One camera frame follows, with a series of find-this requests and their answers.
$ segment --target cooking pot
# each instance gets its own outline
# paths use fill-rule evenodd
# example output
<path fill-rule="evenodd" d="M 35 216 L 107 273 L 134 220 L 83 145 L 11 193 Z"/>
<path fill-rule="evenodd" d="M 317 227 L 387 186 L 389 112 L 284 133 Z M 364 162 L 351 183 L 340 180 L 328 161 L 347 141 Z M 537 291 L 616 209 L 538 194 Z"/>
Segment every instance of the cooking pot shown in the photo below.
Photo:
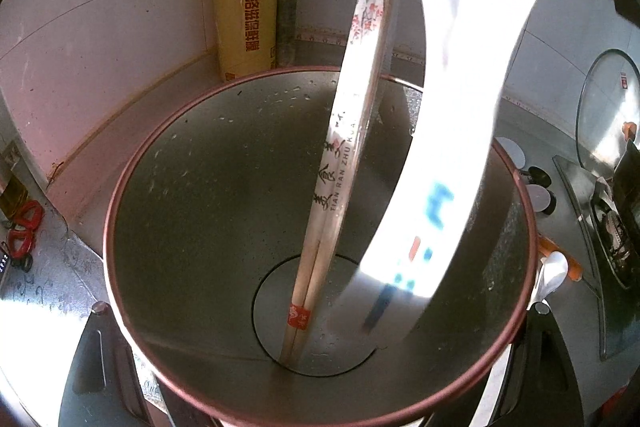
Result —
<path fill-rule="evenodd" d="M 104 256 L 120 328 L 179 396 L 235 425 L 403 425 L 475 384 L 526 312 L 535 223 L 495 142 L 452 264 L 404 341 L 364 349 L 323 378 L 273 360 L 261 319 L 273 312 L 271 333 L 284 333 L 337 79 L 330 68 L 273 70 L 212 90 L 144 142 L 111 200 Z M 398 181 L 420 104 L 417 87 L 393 78 L 378 94 L 334 260 L 348 266 L 345 284 Z M 274 273 L 281 284 L 266 290 Z M 341 343 L 331 349 L 340 359 Z"/>

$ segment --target chopsticks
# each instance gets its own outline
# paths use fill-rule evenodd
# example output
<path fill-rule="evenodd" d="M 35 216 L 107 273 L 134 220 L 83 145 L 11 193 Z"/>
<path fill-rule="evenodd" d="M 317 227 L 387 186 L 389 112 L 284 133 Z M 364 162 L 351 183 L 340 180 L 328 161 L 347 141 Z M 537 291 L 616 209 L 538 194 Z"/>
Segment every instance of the chopsticks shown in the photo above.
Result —
<path fill-rule="evenodd" d="M 280 363 L 295 363 L 334 257 L 358 169 L 394 0 L 357 0 L 294 283 Z"/>

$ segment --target red sticker on chopsticks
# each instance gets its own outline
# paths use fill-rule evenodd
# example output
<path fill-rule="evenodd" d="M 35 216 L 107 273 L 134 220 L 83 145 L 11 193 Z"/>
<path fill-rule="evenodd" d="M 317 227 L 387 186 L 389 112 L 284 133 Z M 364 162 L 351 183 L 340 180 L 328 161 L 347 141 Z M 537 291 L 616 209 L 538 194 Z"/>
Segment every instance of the red sticker on chopsticks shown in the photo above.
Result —
<path fill-rule="evenodd" d="M 289 318 L 287 324 L 297 330 L 306 330 L 306 325 L 309 324 L 309 316 L 311 312 L 305 310 L 302 306 L 296 306 L 291 304 L 289 306 Z"/>

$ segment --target glass lid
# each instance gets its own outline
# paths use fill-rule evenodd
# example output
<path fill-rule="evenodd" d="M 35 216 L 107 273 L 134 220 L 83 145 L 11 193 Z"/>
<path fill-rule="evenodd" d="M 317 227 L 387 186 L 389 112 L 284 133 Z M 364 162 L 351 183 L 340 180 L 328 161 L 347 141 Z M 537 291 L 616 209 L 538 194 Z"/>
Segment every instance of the glass lid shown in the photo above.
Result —
<path fill-rule="evenodd" d="M 625 152 L 622 126 L 640 128 L 640 73 L 620 50 L 602 52 L 591 65 L 578 102 L 575 144 L 580 165 L 610 178 Z M 640 142 L 640 132 L 636 145 Z"/>

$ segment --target copper-colored pot rim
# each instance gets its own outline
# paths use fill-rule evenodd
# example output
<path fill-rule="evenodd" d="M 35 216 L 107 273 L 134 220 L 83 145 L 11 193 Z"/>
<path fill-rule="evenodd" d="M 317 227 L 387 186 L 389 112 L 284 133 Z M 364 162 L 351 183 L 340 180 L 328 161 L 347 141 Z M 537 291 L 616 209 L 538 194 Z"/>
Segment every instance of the copper-colored pot rim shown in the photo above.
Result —
<path fill-rule="evenodd" d="M 136 166 L 140 162 L 142 156 L 145 154 L 146 150 L 151 146 L 153 142 L 178 118 L 181 117 L 185 112 L 197 106 L 199 103 L 207 100 L 208 98 L 216 95 L 219 92 L 222 92 L 231 87 L 239 86 L 240 84 L 244 84 L 247 82 L 251 82 L 252 80 L 257 80 L 259 78 L 265 78 L 268 76 L 273 76 L 276 74 L 284 74 L 284 73 L 304 73 L 304 72 L 316 72 L 316 71 L 331 71 L 337 72 L 340 71 L 340 68 L 331 67 L 331 66 L 302 66 L 297 68 L 282 68 L 277 70 L 270 70 L 263 73 L 252 74 L 250 76 L 245 76 L 242 78 L 238 78 L 232 82 L 227 84 L 223 84 L 221 86 L 212 88 L 210 91 L 198 97 L 193 102 L 188 103 L 183 108 L 176 111 L 171 117 L 164 121 L 162 125 L 160 125 L 153 133 L 151 133 L 143 144 L 139 147 L 136 153 L 132 156 L 132 158 L 127 163 L 124 171 L 120 175 L 118 179 L 118 183 L 116 185 L 116 189 L 111 197 L 111 201 L 109 203 L 109 208 L 107 211 L 106 225 L 104 229 L 104 243 L 103 243 L 103 252 L 104 252 L 104 276 L 107 283 L 107 293 L 109 295 L 111 305 L 113 307 L 113 312 L 120 326 L 120 330 L 124 337 L 127 339 L 129 344 L 136 350 L 142 357 L 148 360 L 151 368 L 155 375 L 157 375 L 175 394 L 180 396 L 182 399 L 191 403 L 193 406 L 207 412 L 209 415 L 220 418 L 226 422 L 229 422 L 233 425 L 239 427 L 280 427 L 281 424 L 278 423 L 259 423 L 260 419 L 250 418 L 250 417 L 238 417 L 236 413 L 232 410 L 225 408 L 221 404 L 215 403 L 214 400 L 208 398 L 207 396 L 202 395 L 196 389 L 192 389 L 186 382 L 180 381 L 180 378 L 177 378 L 175 375 L 172 375 L 171 371 L 168 370 L 167 367 L 164 367 L 161 360 L 158 359 L 150 350 L 142 349 L 141 346 L 144 346 L 144 342 L 139 334 L 136 332 L 135 328 L 130 324 L 128 317 L 126 314 L 122 312 L 122 300 L 120 299 L 120 292 L 118 290 L 118 284 L 114 277 L 114 258 L 113 258 L 113 248 L 114 248 L 114 229 L 116 222 L 116 214 L 118 212 L 118 208 L 120 206 L 120 201 L 122 199 L 122 195 L 124 194 L 124 190 L 127 187 L 127 183 Z M 393 82 L 397 82 L 399 84 L 404 84 L 410 86 L 413 89 L 421 91 L 420 87 L 413 86 L 412 84 L 408 84 L 399 80 L 395 77 L 387 77 L 387 80 L 391 80 Z M 440 391 L 431 396 L 421 400 L 420 402 L 414 403 L 409 407 L 405 407 L 404 409 L 395 411 L 393 413 L 385 414 L 382 416 L 378 416 L 376 418 L 370 418 L 367 420 L 352 422 L 352 423 L 341 423 L 341 427 L 378 427 L 378 426 L 401 426 L 406 425 L 412 421 L 415 421 L 419 418 L 425 416 L 429 411 L 433 410 L 434 407 L 440 402 L 450 400 L 462 395 L 464 392 L 469 390 L 469 388 L 473 387 L 478 381 L 490 370 L 495 360 L 500 356 L 504 348 L 509 344 L 513 337 L 515 336 L 518 328 L 522 324 L 524 317 L 527 312 L 527 303 L 529 302 L 529 298 L 531 295 L 531 291 L 533 289 L 534 283 L 534 274 L 536 269 L 536 256 L 538 252 L 537 246 L 537 233 L 536 233 L 536 220 L 534 217 L 533 208 L 531 206 L 529 200 L 529 194 L 526 190 L 526 186 L 522 181 L 520 175 L 518 174 L 518 170 L 515 165 L 504 151 L 504 149 L 498 144 L 496 140 L 494 140 L 493 147 L 495 152 L 498 153 L 503 163 L 510 170 L 511 176 L 513 177 L 513 182 L 516 185 L 518 193 L 520 195 L 520 199 L 524 205 L 524 211 L 527 221 L 527 230 L 529 232 L 529 259 L 527 260 L 527 271 L 525 274 L 525 283 L 522 288 L 522 292 L 518 298 L 518 302 L 513 310 L 513 314 L 511 314 L 510 319 L 508 320 L 504 330 L 498 335 L 495 342 L 487 349 L 487 351 L 474 363 L 471 367 L 469 367 L 462 375 L 456 378 L 453 382 L 451 382 L 447 387 L 444 387 Z M 287 424 L 289 427 L 335 427 L 335 424 L 330 425 L 306 425 L 306 424 Z"/>

